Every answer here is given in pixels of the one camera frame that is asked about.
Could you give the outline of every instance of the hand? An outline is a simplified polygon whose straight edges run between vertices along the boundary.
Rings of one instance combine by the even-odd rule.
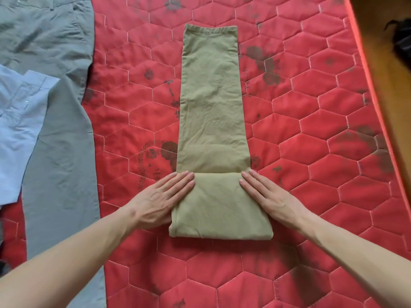
[[[302,230],[302,223],[310,212],[295,196],[256,171],[242,172],[240,185],[275,220],[283,225]]]
[[[153,228],[171,222],[171,209],[192,190],[194,173],[171,173],[147,187],[124,208],[134,216],[134,228]]]

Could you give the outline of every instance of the pant leg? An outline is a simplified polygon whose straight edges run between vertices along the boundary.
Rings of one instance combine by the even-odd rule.
[[[23,179],[28,259],[100,218],[92,126],[81,106],[94,13],[90,0],[70,1],[0,1],[0,64],[60,79]],[[105,306],[101,268],[69,307]]]

